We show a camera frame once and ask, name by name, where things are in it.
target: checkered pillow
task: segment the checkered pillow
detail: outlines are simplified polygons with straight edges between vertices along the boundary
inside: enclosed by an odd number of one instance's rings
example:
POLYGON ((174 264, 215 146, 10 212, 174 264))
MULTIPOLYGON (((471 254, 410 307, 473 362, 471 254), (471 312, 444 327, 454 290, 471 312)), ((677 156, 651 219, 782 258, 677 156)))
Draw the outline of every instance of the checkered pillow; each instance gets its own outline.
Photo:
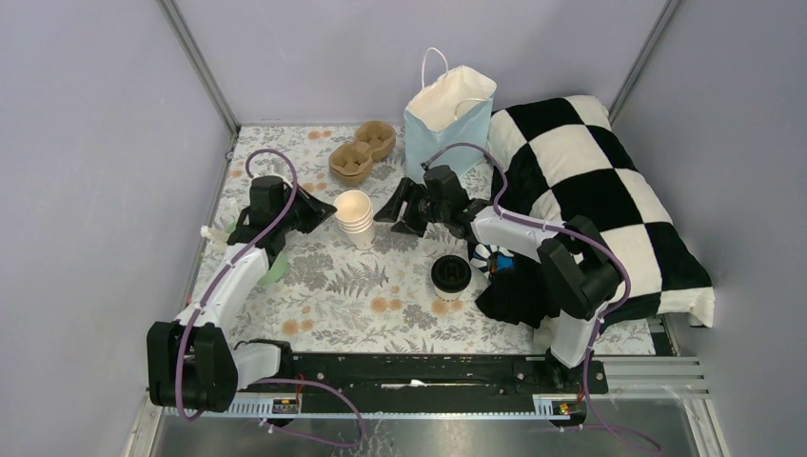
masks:
MULTIPOLYGON (((631 296, 608 324, 689 312, 691 325, 712 326, 709 274, 611 131, 599 100, 554 98, 497 111, 488 147, 507 170, 503 207, 547 220, 586 216, 625 264, 631 296)), ((494 176, 493 195, 502 188, 494 176)))

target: tabletop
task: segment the tabletop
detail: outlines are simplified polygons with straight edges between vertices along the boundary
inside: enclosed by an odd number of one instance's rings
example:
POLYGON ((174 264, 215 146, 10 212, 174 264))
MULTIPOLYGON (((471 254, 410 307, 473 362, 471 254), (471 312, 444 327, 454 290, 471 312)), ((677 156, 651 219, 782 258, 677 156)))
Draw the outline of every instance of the tabletop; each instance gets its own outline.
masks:
MULTIPOLYGON (((353 140, 358 126, 244 127, 227 172, 214 227, 223 229, 248 205, 250 180, 244 162, 256 149, 272 148, 294 163, 304 189, 333 203, 352 189, 328 170, 331 151, 353 140)), ((369 195, 375 210, 390 197, 404 176, 404 135, 396 127, 393 152, 374 164, 358 189, 369 195)), ((256 175, 274 168, 288 176, 281 159, 256 157, 256 175)), ((487 198, 492 168, 480 163, 461 178, 473 197, 487 198)), ((466 244, 439 225, 430 225, 424 238, 393 233, 377 224, 370 250, 356 250, 332 218, 308 235, 291 232, 285 253, 288 271, 279 282, 257 286, 236 316, 229 341, 268 338, 288 341, 295 351, 543 353, 531 327, 489 319, 474 299, 487 280, 474 271, 471 285, 457 301, 439 300, 429 273, 446 254, 467 257, 466 244)), ((206 247, 194 296, 199 296, 222 254, 206 247)), ((595 344, 598 354, 654 354, 646 320, 608 328, 595 344)))

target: white wall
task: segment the white wall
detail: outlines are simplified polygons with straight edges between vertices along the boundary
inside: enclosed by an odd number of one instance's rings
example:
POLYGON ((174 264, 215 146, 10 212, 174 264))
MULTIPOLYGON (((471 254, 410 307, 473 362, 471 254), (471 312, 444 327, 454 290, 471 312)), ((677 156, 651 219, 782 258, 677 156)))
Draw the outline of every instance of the white wall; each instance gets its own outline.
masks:
POLYGON ((807 2, 688 2, 617 134, 716 285, 702 361, 732 455, 804 455, 807 2))
POLYGON ((118 455, 228 133, 156 2, 2 2, 0 56, 0 455, 118 455))
POLYGON ((610 105, 665 0, 177 4, 240 122, 310 124, 402 120, 431 46, 499 83, 494 107, 574 93, 610 105))

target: white bag handle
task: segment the white bag handle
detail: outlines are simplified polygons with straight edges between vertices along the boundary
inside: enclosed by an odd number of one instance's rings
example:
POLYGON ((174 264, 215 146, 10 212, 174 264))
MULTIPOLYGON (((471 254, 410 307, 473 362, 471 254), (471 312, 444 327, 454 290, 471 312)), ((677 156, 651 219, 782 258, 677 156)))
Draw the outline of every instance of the white bag handle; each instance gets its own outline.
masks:
POLYGON ((429 48, 426 50, 426 54, 423 56, 423 64, 421 65, 421 89, 425 89, 426 87, 426 59, 428 58, 428 52, 430 50, 437 52, 443 58, 443 62, 445 62, 445 72, 448 73, 448 59, 445 58, 445 54, 440 52, 440 50, 437 48, 429 48))
POLYGON ((488 102, 488 101, 490 101, 489 98, 476 98, 476 97, 466 98, 466 99, 462 100, 460 103, 457 104, 456 107, 454 107, 454 120, 455 121, 457 120, 457 109, 460 109, 460 105, 462 105, 463 103, 465 103, 465 102, 488 102))

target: white and blue bag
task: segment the white and blue bag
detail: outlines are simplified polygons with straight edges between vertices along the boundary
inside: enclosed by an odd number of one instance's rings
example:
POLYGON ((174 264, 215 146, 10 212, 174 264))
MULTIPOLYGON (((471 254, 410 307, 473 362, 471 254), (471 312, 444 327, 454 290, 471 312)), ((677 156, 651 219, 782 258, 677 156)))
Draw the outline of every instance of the white and blue bag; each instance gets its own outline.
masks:
MULTIPOLYGON (((429 48, 421 67, 421 91, 409 101, 403 111, 403 141, 406 152, 406 176, 423 182, 421 163, 438 150, 459 142, 473 143, 484 148, 493 93, 496 82, 464 65, 448 69, 448 60, 436 48, 429 48), (436 51, 445 62, 445 73, 433 84, 425 84, 428 53, 436 51)), ((482 159, 482 153, 468 147, 458 147, 432 164, 448 165, 462 176, 482 159)))

